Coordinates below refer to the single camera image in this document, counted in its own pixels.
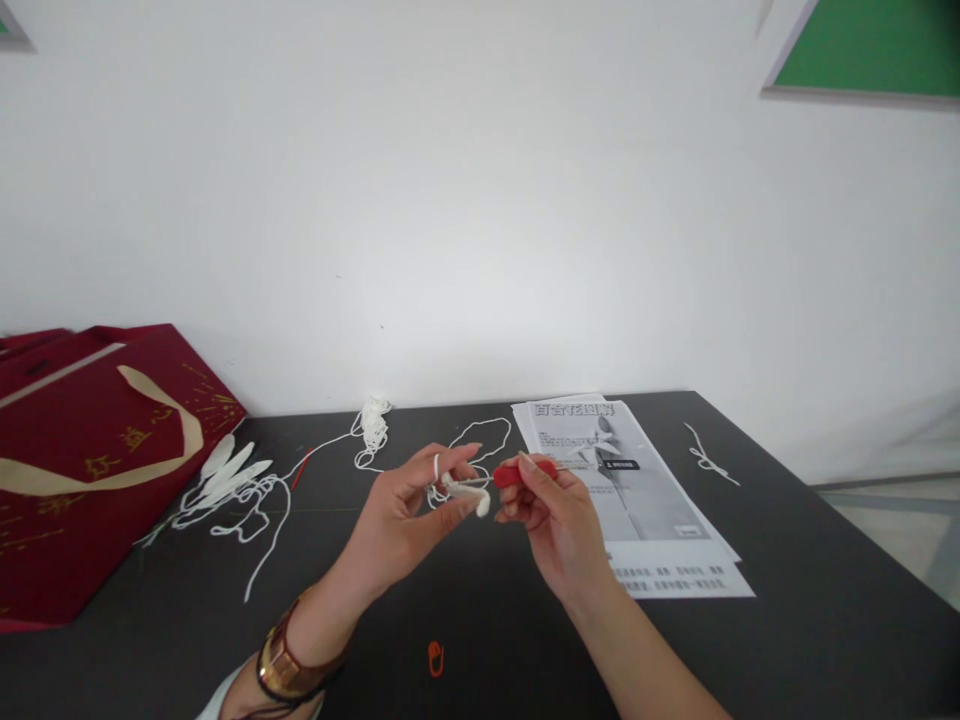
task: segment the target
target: hand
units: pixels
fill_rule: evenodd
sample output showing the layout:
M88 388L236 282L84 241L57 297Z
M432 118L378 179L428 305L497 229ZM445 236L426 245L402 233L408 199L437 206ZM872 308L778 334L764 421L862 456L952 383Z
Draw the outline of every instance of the hand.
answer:
M617 586L617 581L587 486L569 470L560 470L553 480L535 464L548 459L520 453L502 463L519 466L523 485L500 491L503 507L495 519L523 523L543 579L569 610Z
M416 517L435 480L433 456L439 454L438 471L456 471L460 479L477 477L469 460L479 443L447 449L428 445L402 467L374 481L338 564L351 568L353 582L373 599L403 579L444 537L477 507L477 500L451 500L423 517Z

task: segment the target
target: instruction sheet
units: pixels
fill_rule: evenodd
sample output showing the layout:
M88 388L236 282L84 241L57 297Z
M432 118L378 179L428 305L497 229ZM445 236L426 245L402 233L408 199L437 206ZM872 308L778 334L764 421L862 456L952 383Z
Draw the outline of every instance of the instruction sheet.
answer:
M754 597L740 558L623 402L576 396L516 405L514 414L531 452L586 484L607 557L632 597Z

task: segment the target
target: white yarn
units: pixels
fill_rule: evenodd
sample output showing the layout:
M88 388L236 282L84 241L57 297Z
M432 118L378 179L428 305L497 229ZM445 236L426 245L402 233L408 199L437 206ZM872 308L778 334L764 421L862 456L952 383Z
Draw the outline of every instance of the white yarn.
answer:
M490 512L490 493L483 488L472 488L469 485L454 480L449 472L440 477L440 453L433 456L433 482L443 482L450 497L477 500L477 517L484 517Z
M350 432L344 433L333 440L328 440L322 445L318 445L317 447L313 448L310 452L304 455L303 458L301 458L300 462L293 466L290 472L283 477L278 477L276 473L273 473L258 479L256 477L256 472L262 472L266 469L266 461L255 463L246 470L237 473L233 477L227 477L226 479L220 477L219 472L214 473L214 475L201 482L198 486L185 492L183 497L180 499L180 509L172 516L167 518L166 521L151 530L150 533L145 537L138 540L137 543L143 543L144 547L149 547L151 544L153 544L154 540L157 539L157 536L160 534L160 532L163 531L163 529L168 525L175 530L183 530L184 528L190 527L191 525L206 519L232 500L239 500L241 504L248 503L252 500L254 501L253 506L238 523L235 523L229 527L215 525L214 527L210 528L210 534L215 537L236 533L237 539L242 544L246 544L257 537L257 535L259 535L261 532L266 530L270 525L270 517L265 512L260 510L260 504L263 502L264 498L270 494L276 485L281 485L286 495L286 509L284 510L283 517L280 519L280 522L277 523L277 529L273 533L273 540L270 543L269 549L260 559L260 562L254 569L253 574L250 576L250 580L247 582L247 590L243 596L243 602L246 603L250 599L250 590L253 588L253 582L256 580L257 574L260 572L260 568L263 567L263 564L267 561L267 558L270 557L274 548L276 548L277 538L280 536L280 530L283 528L283 524L287 521L287 517L290 515L292 496L290 494L290 487L287 485L287 480L289 480L315 452L327 447L328 445L332 445L335 442L339 442L340 440L345 440L346 438L350 437L363 437L363 442L366 445L366 448L357 453L356 458L354 458L354 466L358 470L381 472L380 470L370 467L370 464L373 462L377 452L387 444L387 423L383 420L383 415L390 411L390 407L390 403L386 400L369 398L364 403L363 409L357 413L357 417L353 421L353 425L350 427ZM246 457L249 456L250 452L252 452L252 445L253 443L250 443L241 451L241 454L245 454L243 460L246 460ZM236 459L237 458L235 457L234 460L230 461L230 463L235 463L235 470L243 464L243 461L235 462ZM255 470L256 465L262 465L259 471ZM211 481L213 480L217 480L217 482L211 484ZM252 533L246 535L244 533L244 525L254 515L260 518L261 524Z
M687 426L687 430L693 433L693 437L697 441L697 447L700 448L699 450L697 450L697 448L690 448L690 454L700 458L699 460L697 460L697 465L699 465L700 468L703 470L712 470L718 475L725 477L727 480L732 482L737 487L740 487L740 483L738 483L736 480L730 477L730 473L728 473L722 467L717 465L713 460L707 457L707 453L703 449L703 443L700 442L700 436L697 435L697 431L694 430L692 427L690 427L690 425L688 425L687 423L684 423L684 425Z
M363 410L357 415L353 427L350 428L351 435L358 430L361 432L363 442L367 446L354 458L353 464L357 470L383 472L370 467L370 463L373 462L377 451L387 444L387 421L383 416L390 412L390 407L390 403L382 398L368 398L363 404Z
M513 423L511 423L511 422L510 422L509 420L507 420L507 418L505 418L505 417L493 418L493 419L491 419L491 420L479 420L479 421L477 421L477 422L473 422L473 423L470 423L469 425L467 425L467 427L464 429L464 431L463 431L462 433L460 433L459 435L457 435L457 437L455 437L455 438L453 439L453 442L450 443L450 447L455 447L456 444L463 439L463 436L466 435L466 434L470 431L471 428L473 428L473 427L475 427L475 426L477 426L477 425L489 425L490 423L494 423L494 422L505 422L505 423L507 424L507 434L503 436L503 442L501 442L501 443L500 443L500 446L497 447L495 450L491 450L490 452L485 453L485 454L481 455L481 456L478 457L478 458L475 458L475 459L470 463L473 467L475 467L477 470L479 470L480 472L483 473L483 475L482 475L481 477L476 478L476 479L461 480L460 483L458 483L459 485L474 485L474 484L480 484L480 487L477 488L477 489L478 489L478 490L484 490L484 492L486 493L486 487L487 487L487 485L490 483L491 475L490 475L490 473L487 471L486 468L484 468L482 465L480 465L480 463L483 462L484 460L486 460L486 459L489 458L489 457L493 457L494 455L496 455L498 452L500 452L501 450L503 450L503 449L507 446L507 440L510 438L510 432L513 430ZM433 472L433 474L434 474L434 477L436 477L436 475L437 475L437 458L436 458L436 457L434 457L433 462L434 462L434 466L433 466L433 471L434 471L434 472ZM433 508L434 510L437 509L437 505L439 505L440 503L445 503L447 500L450 499L450 497L451 497L450 493L446 493L446 492L443 492L442 490L440 490L440 489L437 487L436 482L434 482L434 484L432 484L430 487L427 488L427 502L429 503L430 507ZM490 495L489 495L489 493L487 493L487 500L488 500L487 507L488 507L488 508L490 507L490 505L489 505L489 498L490 498Z

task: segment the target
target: red gift bag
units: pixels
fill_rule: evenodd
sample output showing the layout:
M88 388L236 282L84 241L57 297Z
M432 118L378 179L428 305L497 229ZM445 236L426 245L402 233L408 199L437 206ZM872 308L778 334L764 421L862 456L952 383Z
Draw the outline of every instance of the red gift bag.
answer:
M30 333L28 335L13 335L12 337L0 338L0 362L11 360L36 347L71 334L69 330L58 328L56 330L44 330L43 332Z
M245 413L172 325L0 363L0 632L73 620Z

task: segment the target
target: red crochet hook handle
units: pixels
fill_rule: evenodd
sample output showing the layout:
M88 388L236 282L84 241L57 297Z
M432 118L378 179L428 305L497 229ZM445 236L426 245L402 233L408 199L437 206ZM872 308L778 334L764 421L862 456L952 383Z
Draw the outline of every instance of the red crochet hook handle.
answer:
M549 460L541 460L537 463L537 467L554 480L557 479L557 466ZM522 482L520 468L497 468L493 471L493 484L501 490L511 485L519 485Z

